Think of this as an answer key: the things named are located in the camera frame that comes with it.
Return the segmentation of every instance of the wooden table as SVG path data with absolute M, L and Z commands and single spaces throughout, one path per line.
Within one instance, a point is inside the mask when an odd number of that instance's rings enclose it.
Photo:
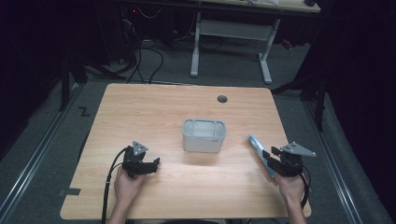
M 218 102 L 218 96 L 228 98 Z M 227 127 L 220 153 L 187 152 L 185 119 L 219 119 Z M 108 85 L 61 211 L 65 219 L 99 219 L 111 162 L 135 140 L 149 148 L 144 161 L 160 157 L 129 218 L 286 217 L 272 179 L 248 134 L 266 148 L 288 143 L 274 99 L 264 88 Z M 110 186 L 107 216 L 115 204 Z M 304 213 L 309 216 L 309 204 Z

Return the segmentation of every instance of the gray carpet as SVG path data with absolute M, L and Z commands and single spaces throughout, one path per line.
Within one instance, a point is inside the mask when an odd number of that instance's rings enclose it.
M 153 80 L 173 83 L 186 83 L 208 86 L 241 86 L 265 87 L 274 89 L 288 83 L 301 65 L 309 46 L 286 50 L 274 45 L 268 58 L 273 84 L 263 83 L 257 55 L 260 43 L 254 42 L 245 46 L 222 45 L 218 49 L 216 43 L 203 44 L 199 76 L 190 77 L 192 46 L 174 45 L 172 48 L 154 42 L 145 43 L 152 46 L 164 58 L 163 66 Z M 161 57 L 150 50 L 142 50 L 140 72 L 147 80 L 161 63 Z M 109 67 L 117 70 L 121 65 Z M 60 218 L 60 210 L 64 196 L 59 195 L 61 189 L 67 189 L 78 164 L 78 153 L 87 136 L 106 85 L 115 82 L 103 76 L 89 75 L 85 86 L 78 88 L 80 93 L 48 146 L 44 160 L 38 166 L 27 189 L 16 203 L 7 223 L 99 223 L 98 220 L 70 221 Z M 140 82 L 138 74 L 132 83 Z M 318 133 L 312 125 L 311 117 L 306 109 L 313 103 L 302 103 L 297 91 L 287 91 L 275 95 L 276 106 L 289 141 L 295 141 L 313 151 L 316 158 L 304 158 L 305 166 L 312 176 L 312 192 L 309 202 L 313 210 L 308 218 L 309 223 L 349 223 L 346 210 L 334 186 L 329 167 L 323 154 L 320 137 L 326 139 L 334 159 L 350 189 L 362 223 L 392 223 L 383 205 L 377 199 L 370 181 L 365 176 L 356 160 L 337 118 L 332 111 L 332 104 L 327 97 L 326 110 L 323 116 L 323 133 Z M 4 202 L 20 173 L 32 157 L 41 139 L 46 134 L 51 122 L 59 115 L 58 109 L 61 89 L 57 85 L 49 99 L 33 114 L 18 142 L 0 162 L 0 179 L 2 180 L 0 202 Z M 285 218 L 278 218 L 286 223 Z M 275 223 L 271 219 L 257 219 L 253 223 Z

